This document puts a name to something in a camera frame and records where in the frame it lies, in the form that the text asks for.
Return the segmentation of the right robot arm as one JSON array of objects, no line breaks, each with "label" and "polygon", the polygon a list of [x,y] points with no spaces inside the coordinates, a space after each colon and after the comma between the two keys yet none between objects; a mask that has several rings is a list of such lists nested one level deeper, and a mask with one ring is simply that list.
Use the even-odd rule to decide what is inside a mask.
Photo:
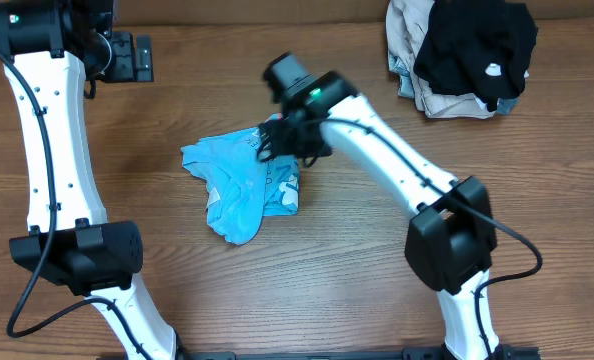
[{"label": "right robot arm", "polygon": [[409,221],[405,258],[436,292],[447,359],[490,359],[500,346],[482,284],[497,245],[489,195],[421,156],[335,71],[310,74],[290,54],[269,63],[263,79],[282,117],[260,125],[262,162],[292,155],[306,167],[340,151],[385,189]]}]

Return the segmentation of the light blue t-shirt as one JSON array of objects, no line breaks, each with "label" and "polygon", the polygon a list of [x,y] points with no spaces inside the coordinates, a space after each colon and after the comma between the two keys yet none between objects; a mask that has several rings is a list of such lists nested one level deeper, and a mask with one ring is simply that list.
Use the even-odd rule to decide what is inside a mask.
[{"label": "light blue t-shirt", "polygon": [[252,240],[265,217],[299,212],[296,158],[260,162],[261,143],[260,129],[252,127],[181,148],[183,168],[206,182],[208,226],[235,245]]}]

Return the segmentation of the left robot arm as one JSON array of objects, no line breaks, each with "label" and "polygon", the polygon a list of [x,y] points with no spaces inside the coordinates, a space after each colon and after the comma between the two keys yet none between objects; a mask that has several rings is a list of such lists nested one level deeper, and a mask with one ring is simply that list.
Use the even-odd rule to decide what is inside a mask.
[{"label": "left robot arm", "polygon": [[25,146],[26,235],[13,261],[33,280],[67,287],[104,317],[128,359],[184,359],[177,332],[144,283],[131,221],[110,222],[96,187],[84,103],[98,83],[153,80],[151,40],[113,27],[112,1],[0,2],[0,61]]}]

